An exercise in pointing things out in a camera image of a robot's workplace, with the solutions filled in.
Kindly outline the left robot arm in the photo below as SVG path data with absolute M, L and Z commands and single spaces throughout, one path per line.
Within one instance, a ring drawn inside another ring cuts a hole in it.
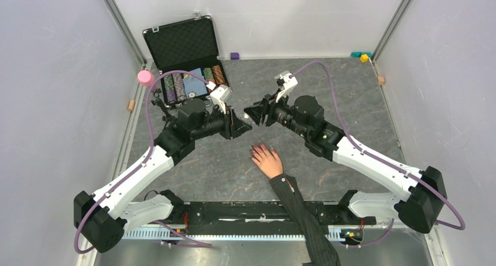
M 147 151 L 125 172 L 92 194 L 81 191 L 75 196 L 75 251 L 104 253 L 115 247 L 129 230 L 163 219 L 178 223 L 184 208 L 166 195 L 158 194 L 138 203 L 132 200 L 193 152 L 196 140 L 216 134 L 232 140 L 251 129 L 230 106 L 216 105 L 209 112 L 204 101 L 186 100 Z

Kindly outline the black pinstripe sleeve forearm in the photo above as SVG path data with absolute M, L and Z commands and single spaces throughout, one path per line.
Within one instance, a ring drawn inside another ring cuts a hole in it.
M 306 265 L 340 265 L 336 249 L 326 238 L 316 217 L 305 207 L 296 179 L 283 173 L 269 180 L 269 183 L 290 219 L 305 237 L 310 259 Z

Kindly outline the mannequin hand with red nails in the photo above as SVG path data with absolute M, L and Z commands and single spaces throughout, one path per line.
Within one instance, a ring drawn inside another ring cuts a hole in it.
M 274 150 L 269 150 L 263 143 L 253 145 L 250 149 L 251 160 L 269 179 L 283 174 L 283 164 Z

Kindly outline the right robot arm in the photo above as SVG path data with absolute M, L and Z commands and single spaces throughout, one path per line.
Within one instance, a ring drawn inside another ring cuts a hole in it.
M 324 108 L 313 96 L 300 96 L 292 106 L 287 101 L 266 95 L 244 112 L 258 126 L 281 124 L 302 137 L 315 156 L 354 169 L 388 189 L 387 193 L 349 190 L 337 209 L 343 223 L 352 224 L 360 217 L 392 218 L 416 232 L 430 233 L 447 199 L 438 169 L 411 167 L 347 137 L 325 120 Z

